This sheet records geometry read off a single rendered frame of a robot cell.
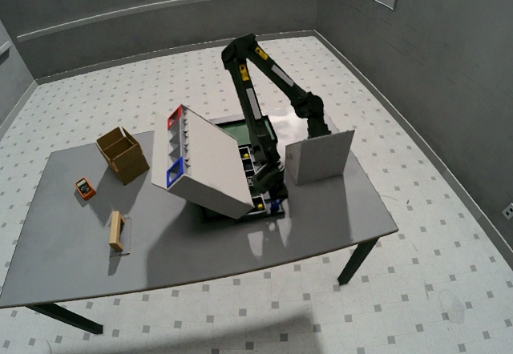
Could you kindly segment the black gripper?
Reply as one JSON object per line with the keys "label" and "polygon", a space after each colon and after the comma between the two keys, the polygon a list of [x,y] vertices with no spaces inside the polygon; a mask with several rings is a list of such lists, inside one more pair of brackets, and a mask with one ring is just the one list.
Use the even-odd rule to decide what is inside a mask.
{"label": "black gripper", "polygon": [[[283,183],[283,181],[284,181],[284,178],[276,181],[276,182],[279,182],[278,191],[269,193],[271,201],[273,203],[275,203],[276,205],[280,205],[284,200],[286,200],[288,198],[288,196],[287,196],[288,190],[287,190],[287,187],[285,186],[285,181],[284,181],[284,183]],[[279,199],[280,199],[280,201],[278,203],[276,200],[279,200]]]}

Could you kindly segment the green tray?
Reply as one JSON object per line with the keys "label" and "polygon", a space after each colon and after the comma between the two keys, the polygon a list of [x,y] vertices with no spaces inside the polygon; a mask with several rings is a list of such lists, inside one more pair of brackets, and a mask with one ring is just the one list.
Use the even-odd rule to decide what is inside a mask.
{"label": "green tray", "polygon": [[[274,140],[274,142],[277,143],[277,135],[273,129],[273,125],[271,124],[269,117],[267,115],[263,115],[263,117],[265,120],[266,127],[268,128],[269,133],[272,137],[272,140]],[[221,128],[222,130],[228,132],[233,137],[235,137],[237,139],[236,141],[238,148],[252,147],[245,119],[239,119],[225,123],[217,123],[215,125]]]}

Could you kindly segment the brown cardboard box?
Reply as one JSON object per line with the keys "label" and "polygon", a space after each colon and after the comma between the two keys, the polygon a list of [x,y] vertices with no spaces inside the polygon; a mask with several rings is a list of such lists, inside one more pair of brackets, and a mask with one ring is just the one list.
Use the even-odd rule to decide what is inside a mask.
{"label": "brown cardboard box", "polygon": [[120,128],[116,127],[112,131],[109,131],[102,137],[96,139],[99,145],[98,146],[96,144],[96,146],[101,148],[99,148],[99,151],[102,155],[105,154],[104,158],[107,160],[107,164],[109,165],[110,161],[110,168],[115,172],[115,174],[117,171],[119,179],[126,186],[132,180],[150,169],[150,167],[145,159],[139,142],[124,128],[123,132],[126,135],[125,137],[123,137]]}

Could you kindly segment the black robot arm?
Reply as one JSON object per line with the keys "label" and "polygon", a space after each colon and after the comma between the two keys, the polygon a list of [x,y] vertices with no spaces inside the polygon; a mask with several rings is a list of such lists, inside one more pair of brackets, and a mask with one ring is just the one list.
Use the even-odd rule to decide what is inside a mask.
{"label": "black robot arm", "polygon": [[[307,139],[331,135],[324,120],[324,103],[320,96],[299,87],[259,46],[251,33],[236,38],[221,52],[224,69],[229,70],[248,127],[254,159],[260,163],[248,180],[252,193],[278,191],[285,176],[285,165],[279,159],[276,144],[265,125],[257,95],[248,72],[247,59],[262,71],[290,100],[299,119],[308,119]],[[247,47],[247,49],[246,49]],[[230,62],[229,62],[230,61]],[[229,62],[229,64],[227,64]],[[227,67],[226,67],[227,66]],[[299,103],[299,104],[298,104]],[[322,112],[323,111],[323,112]],[[320,117],[321,116],[321,117]],[[323,122],[324,121],[324,122]],[[323,132],[323,133],[322,133]],[[257,146],[258,145],[258,146]],[[259,146],[260,145],[260,146]],[[249,186],[250,185],[250,186]]]}

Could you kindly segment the orange pocket multimeter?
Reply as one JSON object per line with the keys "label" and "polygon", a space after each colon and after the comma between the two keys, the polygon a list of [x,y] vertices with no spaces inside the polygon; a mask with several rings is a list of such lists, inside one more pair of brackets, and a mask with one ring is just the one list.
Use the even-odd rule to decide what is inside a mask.
{"label": "orange pocket multimeter", "polygon": [[85,177],[76,182],[75,186],[77,187],[79,193],[85,200],[89,200],[92,196],[96,194],[95,190],[89,184]]}

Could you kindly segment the blue square band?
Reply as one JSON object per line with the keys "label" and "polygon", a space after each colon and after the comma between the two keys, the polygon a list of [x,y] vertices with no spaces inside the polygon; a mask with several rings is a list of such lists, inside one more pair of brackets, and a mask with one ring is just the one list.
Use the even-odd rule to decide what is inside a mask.
{"label": "blue square band", "polygon": [[[169,171],[178,163],[180,162],[180,173],[171,181],[169,182]],[[167,187],[169,187],[176,179],[178,179],[181,174],[183,174],[183,157],[181,156],[168,170],[167,170]]]}

